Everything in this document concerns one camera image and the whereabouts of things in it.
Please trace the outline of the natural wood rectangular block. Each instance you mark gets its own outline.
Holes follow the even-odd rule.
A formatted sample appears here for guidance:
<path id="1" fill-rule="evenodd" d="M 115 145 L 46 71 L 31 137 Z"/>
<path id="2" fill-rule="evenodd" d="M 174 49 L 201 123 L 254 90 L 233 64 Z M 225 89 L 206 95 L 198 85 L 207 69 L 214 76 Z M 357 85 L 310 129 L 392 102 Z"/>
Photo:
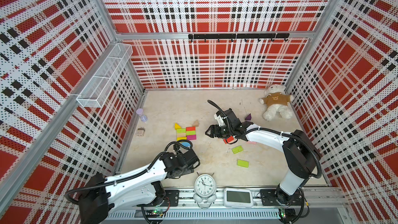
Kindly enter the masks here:
<path id="1" fill-rule="evenodd" d="M 186 133 L 177 133 L 177 138 L 185 138 L 186 136 Z"/>

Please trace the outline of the magenta rectangular block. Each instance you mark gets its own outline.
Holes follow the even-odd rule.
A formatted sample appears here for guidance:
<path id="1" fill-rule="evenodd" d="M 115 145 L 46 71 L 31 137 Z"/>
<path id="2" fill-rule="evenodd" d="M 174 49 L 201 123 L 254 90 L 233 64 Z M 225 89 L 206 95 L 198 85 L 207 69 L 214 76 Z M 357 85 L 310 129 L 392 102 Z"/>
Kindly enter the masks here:
<path id="1" fill-rule="evenodd" d="M 194 141 L 194 140 L 197 139 L 197 136 L 196 136 L 196 135 L 188 135 L 188 136 L 186 136 L 186 138 L 187 138 L 187 140 L 189 140 L 189 141 Z"/>

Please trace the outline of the natural wood triangle block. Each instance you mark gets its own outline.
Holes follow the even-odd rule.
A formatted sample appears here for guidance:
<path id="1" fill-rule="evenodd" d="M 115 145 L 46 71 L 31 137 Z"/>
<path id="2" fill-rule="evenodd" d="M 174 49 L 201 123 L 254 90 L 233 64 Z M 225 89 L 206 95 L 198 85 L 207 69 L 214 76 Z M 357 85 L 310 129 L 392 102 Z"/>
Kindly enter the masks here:
<path id="1" fill-rule="evenodd" d="M 192 126 L 193 127 L 198 127 L 200 124 L 199 124 L 199 121 L 198 120 L 196 120 L 193 124 L 192 124 Z"/>

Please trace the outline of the yellow triangle block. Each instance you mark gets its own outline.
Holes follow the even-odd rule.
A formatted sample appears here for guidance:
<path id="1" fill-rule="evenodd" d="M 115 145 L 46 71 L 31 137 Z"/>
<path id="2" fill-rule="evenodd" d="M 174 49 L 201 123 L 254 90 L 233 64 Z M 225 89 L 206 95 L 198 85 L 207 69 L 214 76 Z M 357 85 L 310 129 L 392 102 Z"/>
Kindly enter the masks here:
<path id="1" fill-rule="evenodd" d="M 174 128 L 175 128 L 175 130 L 178 130 L 178 129 L 181 129 L 181 126 L 179 124 L 175 123 Z"/>

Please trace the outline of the blue rectangular block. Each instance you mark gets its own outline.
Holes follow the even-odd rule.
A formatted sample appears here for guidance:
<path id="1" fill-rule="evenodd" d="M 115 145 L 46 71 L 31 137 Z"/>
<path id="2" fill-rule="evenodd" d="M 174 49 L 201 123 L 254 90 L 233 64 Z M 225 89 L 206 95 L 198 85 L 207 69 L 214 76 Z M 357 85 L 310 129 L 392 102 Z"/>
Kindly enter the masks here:
<path id="1" fill-rule="evenodd" d="M 184 147 L 187 147 L 187 148 L 191 147 L 191 144 L 188 143 L 188 142 L 181 142 L 181 145 L 184 146 Z"/>

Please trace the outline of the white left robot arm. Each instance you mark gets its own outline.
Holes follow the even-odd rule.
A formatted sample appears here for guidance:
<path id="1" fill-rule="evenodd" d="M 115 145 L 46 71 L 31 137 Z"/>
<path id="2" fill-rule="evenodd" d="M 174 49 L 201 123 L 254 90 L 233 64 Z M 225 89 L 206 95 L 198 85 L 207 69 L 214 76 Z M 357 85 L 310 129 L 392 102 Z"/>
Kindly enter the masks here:
<path id="1" fill-rule="evenodd" d="M 200 165 L 191 141 L 170 142 L 167 147 L 174 150 L 165 149 L 146 166 L 109 177 L 98 173 L 84 187 L 67 191 L 64 197 L 79 207 L 81 223 L 99 224 L 123 207 L 160 205 L 166 197 L 161 182 L 191 174 Z"/>

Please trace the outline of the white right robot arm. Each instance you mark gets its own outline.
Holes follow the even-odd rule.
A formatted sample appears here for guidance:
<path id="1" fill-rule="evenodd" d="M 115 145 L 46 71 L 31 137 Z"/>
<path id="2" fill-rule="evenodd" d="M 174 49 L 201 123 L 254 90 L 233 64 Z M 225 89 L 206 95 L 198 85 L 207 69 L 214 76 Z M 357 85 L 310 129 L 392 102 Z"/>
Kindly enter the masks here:
<path id="1" fill-rule="evenodd" d="M 207 129 L 207 136 L 223 139 L 230 145 L 239 140 L 255 142 L 284 154 L 288 171 L 275 191 L 278 204 L 289 205 L 296 191 L 302 189 L 310 178 L 322 177 L 321 155 L 303 131 L 276 131 L 260 127 L 251 121 L 241 122 L 232 109 L 223 111 L 213 101 L 207 102 L 218 110 L 214 115 L 218 123 Z"/>

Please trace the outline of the purple triangle block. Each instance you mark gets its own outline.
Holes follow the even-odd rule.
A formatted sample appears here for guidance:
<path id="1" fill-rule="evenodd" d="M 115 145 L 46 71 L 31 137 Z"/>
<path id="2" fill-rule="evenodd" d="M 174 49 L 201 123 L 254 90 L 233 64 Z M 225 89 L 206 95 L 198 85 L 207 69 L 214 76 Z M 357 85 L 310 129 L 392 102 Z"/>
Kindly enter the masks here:
<path id="1" fill-rule="evenodd" d="M 248 115 L 245 117 L 245 120 L 246 120 L 246 121 L 250 121 L 251 119 L 252 119 L 251 114 L 248 114 Z"/>

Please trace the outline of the white twin-bell alarm clock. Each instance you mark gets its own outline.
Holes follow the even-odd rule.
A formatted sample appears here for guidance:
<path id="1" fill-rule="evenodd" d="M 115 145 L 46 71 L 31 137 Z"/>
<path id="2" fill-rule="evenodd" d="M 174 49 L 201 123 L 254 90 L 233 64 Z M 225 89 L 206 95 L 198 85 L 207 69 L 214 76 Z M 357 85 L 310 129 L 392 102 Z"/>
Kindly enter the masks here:
<path id="1" fill-rule="evenodd" d="M 193 199 L 200 209 L 208 209 L 215 202 L 217 184 L 209 174 L 201 174 L 194 183 Z"/>

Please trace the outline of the white teddy bear brown shirt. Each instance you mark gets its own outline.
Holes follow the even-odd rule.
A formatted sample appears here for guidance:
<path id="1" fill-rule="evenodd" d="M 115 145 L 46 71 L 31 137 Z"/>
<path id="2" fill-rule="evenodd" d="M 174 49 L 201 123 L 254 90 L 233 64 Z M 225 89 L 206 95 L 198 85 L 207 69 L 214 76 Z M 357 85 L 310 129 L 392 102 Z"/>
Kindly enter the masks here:
<path id="1" fill-rule="evenodd" d="M 283 85 L 271 85 L 265 90 L 264 97 L 259 99 L 259 103 L 265 106 L 265 120 L 271 121 L 277 114 L 283 119 L 293 117 L 293 111 L 288 105 L 294 100 L 294 96 L 285 94 L 285 90 Z"/>

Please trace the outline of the purple sand hourglass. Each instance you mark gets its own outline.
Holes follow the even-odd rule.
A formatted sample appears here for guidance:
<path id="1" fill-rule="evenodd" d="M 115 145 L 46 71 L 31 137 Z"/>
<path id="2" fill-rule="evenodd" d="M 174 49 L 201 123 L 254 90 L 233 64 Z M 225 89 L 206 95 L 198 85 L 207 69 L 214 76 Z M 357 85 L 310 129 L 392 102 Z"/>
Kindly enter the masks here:
<path id="1" fill-rule="evenodd" d="M 142 108 L 137 109 L 136 114 L 139 116 L 142 122 L 147 122 L 148 117 L 144 114 L 144 110 Z"/>

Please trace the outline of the white digital clock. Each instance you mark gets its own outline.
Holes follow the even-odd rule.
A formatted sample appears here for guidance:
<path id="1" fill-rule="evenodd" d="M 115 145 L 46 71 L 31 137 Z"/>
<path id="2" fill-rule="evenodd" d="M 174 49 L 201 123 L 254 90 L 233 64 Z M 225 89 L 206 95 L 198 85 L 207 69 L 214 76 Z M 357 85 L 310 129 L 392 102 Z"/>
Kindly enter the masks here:
<path id="1" fill-rule="evenodd" d="M 225 188 L 223 203 L 229 208 L 252 208 L 254 206 L 252 192 L 243 188 Z"/>

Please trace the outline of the small wooden toy left wall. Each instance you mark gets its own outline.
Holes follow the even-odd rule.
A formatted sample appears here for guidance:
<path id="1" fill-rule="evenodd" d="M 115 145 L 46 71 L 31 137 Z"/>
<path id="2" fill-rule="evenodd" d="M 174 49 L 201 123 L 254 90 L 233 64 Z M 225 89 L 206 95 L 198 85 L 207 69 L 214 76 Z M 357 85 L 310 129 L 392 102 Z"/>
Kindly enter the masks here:
<path id="1" fill-rule="evenodd" d="M 145 128 L 138 128 L 136 131 L 137 136 L 144 136 L 145 135 Z"/>

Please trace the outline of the black wall hook rail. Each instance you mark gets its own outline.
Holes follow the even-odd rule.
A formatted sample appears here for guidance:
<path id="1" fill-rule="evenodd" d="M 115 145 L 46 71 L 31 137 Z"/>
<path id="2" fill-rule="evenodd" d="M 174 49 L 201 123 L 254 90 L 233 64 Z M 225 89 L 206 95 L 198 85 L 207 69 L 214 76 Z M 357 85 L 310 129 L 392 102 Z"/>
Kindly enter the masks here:
<path id="1" fill-rule="evenodd" d="M 290 37 L 290 33 L 260 33 L 260 34 L 255 34 L 255 33 L 249 33 L 249 34 L 237 33 L 236 34 L 236 33 L 234 33 L 234 34 L 189 34 L 188 35 L 189 40 L 270 39 L 273 41 L 275 39 L 287 40 L 289 37 Z"/>

